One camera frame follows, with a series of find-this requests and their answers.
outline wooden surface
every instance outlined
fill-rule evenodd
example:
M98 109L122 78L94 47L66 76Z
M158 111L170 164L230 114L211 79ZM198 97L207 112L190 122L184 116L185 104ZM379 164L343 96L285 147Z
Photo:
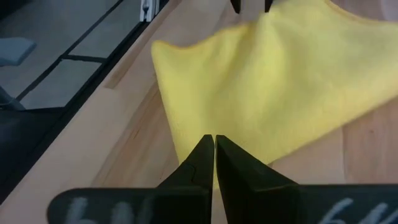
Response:
M386 19L384 9L390 8L380 0L363 2L336 0L361 16ZM227 0L170 0L2 204L0 223L45 223L48 203L70 188L161 183L178 162L150 57L152 41L194 44L255 19L263 8L264 0L244 0L236 15ZM397 131L395 99L271 166L300 183L398 182ZM213 223L226 223L219 191Z

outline yellow cloth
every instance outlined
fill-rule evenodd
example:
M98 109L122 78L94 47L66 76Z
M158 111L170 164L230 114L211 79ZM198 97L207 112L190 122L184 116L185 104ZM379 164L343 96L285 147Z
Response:
M398 24L324 0L285 0L187 48L155 42L152 56L180 162L224 134L268 164L398 95Z

